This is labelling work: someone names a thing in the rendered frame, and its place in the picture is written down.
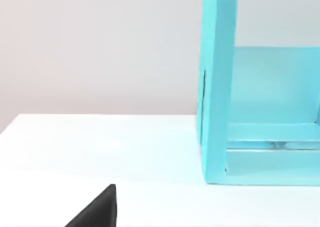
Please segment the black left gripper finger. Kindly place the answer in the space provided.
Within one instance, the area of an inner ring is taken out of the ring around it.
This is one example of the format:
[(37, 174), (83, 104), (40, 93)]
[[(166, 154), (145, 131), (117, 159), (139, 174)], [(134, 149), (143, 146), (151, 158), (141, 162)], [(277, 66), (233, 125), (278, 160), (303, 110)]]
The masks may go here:
[(117, 189), (110, 184), (64, 227), (116, 227)]

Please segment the light blue rack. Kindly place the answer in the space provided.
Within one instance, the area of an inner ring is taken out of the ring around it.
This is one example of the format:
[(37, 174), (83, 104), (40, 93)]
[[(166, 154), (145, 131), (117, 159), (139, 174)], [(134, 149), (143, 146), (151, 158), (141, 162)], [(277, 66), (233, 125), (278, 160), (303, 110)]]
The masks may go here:
[(320, 186), (320, 46), (235, 45), (238, 0), (202, 0), (196, 136), (208, 184)]

